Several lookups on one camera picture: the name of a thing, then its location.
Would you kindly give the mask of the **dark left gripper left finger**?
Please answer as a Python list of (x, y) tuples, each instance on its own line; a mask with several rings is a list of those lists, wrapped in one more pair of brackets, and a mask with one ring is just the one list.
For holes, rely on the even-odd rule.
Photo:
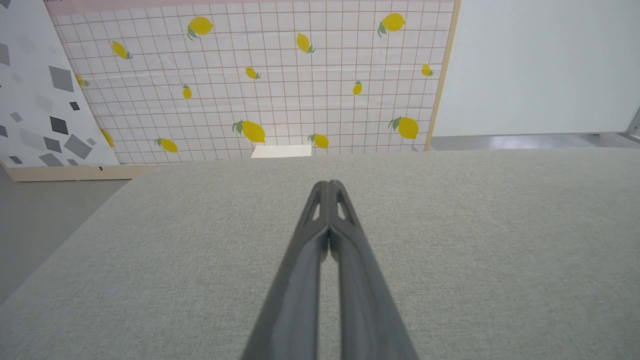
[(313, 185), (240, 360), (317, 360), (329, 183)]

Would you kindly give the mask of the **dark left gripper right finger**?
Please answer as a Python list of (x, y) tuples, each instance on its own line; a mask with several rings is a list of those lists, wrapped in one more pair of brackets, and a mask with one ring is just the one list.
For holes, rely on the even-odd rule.
[(330, 180), (328, 244), (338, 264), (340, 360), (418, 360), (345, 185)]

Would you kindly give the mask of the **white rectangular box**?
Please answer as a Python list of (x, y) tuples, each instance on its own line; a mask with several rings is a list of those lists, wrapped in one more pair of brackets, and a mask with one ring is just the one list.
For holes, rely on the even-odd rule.
[(293, 158), (311, 155), (311, 145), (259, 145), (254, 148), (251, 158)]

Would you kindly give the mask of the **lemon print grid partition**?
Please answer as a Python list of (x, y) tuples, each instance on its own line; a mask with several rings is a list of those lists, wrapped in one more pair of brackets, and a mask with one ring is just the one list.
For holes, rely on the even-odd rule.
[(429, 150), (462, 0), (44, 0), (124, 166)]

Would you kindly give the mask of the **grey metal bar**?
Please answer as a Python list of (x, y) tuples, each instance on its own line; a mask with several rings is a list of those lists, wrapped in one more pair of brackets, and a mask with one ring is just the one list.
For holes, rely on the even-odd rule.
[(627, 139), (640, 143), (640, 107), (636, 111), (627, 131), (623, 134)]

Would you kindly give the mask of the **grey terrazzo print panel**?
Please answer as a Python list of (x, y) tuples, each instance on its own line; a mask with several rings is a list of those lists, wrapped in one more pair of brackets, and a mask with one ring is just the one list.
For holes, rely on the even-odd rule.
[(14, 182), (128, 180), (43, 0), (0, 0), (0, 166)]

